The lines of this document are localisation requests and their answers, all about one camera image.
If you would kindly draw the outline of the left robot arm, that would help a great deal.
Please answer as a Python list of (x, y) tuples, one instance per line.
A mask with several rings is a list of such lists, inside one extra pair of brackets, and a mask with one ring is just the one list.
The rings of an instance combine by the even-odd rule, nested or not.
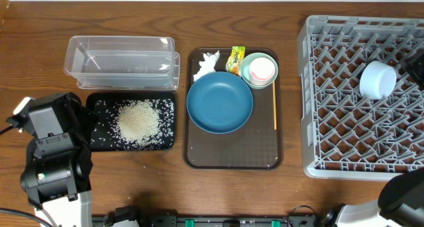
[(92, 226), (89, 147), (97, 115), (74, 93), (25, 97), (6, 122), (33, 136), (21, 187), (43, 226)]

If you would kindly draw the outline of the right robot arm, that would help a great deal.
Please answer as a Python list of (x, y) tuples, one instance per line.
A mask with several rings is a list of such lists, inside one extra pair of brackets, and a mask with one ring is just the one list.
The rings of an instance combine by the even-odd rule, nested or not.
[[(359, 89), (371, 99), (391, 95), (397, 73), (383, 62), (370, 62), (362, 72)], [(378, 200), (364, 204), (343, 205), (332, 210), (318, 226), (422, 226), (423, 225), (423, 169), (390, 179)]]

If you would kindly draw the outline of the mint green bowl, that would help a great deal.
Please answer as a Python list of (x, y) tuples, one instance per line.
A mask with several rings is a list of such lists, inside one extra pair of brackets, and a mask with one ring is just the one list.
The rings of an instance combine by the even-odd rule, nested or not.
[[(257, 86), (257, 85), (253, 85), (251, 82), (250, 82), (250, 80), (249, 80), (249, 71), (248, 71), (248, 68), (249, 68), (249, 65), (250, 65), (250, 63), (254, 60), (254, 59), (256, 59), (256, 58), (268, 58), (268, 59), (270, 59), (273, 63), (274, 63), (274, 65), (275, 65), (275, 68), (276, 68), (276, 71), (275, 71), (275, 74), (274, 74), (274, 76), (272, 77), (272, 79), (271, 79), (271, 81), (269, 82), (269, 84), (267, 84), (267, 85), (262, 85), (262, 86)], [(268, 54), (265, 54), (265, 53), (262, 53), (262, 52), (255, 52), (255, 53), (253, 53), (253, 54), (250, 54), (250, 55), (248, 55), (243, 61), (242, 61), (242, 64), (241, 64), (241, 67), (240, 67), (240, 71), (241, 71), (241, 77), (247, 82), (247, 84), (251, 87), (251, 88), (253, 88), (253, 89), (263, 89), (263, 88), (265, 88), (265, 87), (267, 87), (267, 86), (269, 86), (271, 83), (273, 83), (275, 80), (276, 80), (276, 78), (277, 78), (277, 76), (278, 76), (278, 64), (277, 64), (277, 62), (276, 62), (276, 60), (273, 58), (273, 57), (271, 57), (270, 55), (268, 55)]]

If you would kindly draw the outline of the dark blue plate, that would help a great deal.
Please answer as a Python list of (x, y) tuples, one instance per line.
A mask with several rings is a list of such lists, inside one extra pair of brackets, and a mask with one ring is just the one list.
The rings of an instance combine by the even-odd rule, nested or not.
[(227, 134), (250, 118), (254, 99), (250, 87), (239, 77), (218, 71), (199, 78), (189, 88), (186, 109), (200, 129)]

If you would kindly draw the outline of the pink cup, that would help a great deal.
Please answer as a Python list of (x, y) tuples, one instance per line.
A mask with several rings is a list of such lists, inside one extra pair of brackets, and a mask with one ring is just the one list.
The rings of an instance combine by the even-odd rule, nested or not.
[(249, 80), (253, 85), (267, 85), (275, 74), (274, 63), (268, 58), (254, 59), (248, 68)]

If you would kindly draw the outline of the light blue bowl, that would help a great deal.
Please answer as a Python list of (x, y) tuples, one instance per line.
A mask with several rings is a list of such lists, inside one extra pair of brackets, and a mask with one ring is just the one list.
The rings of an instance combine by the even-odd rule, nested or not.
[(370, 99), (389, 97), (394, 91), (396, 80), (397, 73), (392, 66), (379, 61), (370, 62), (360, 77), (360, 94)]

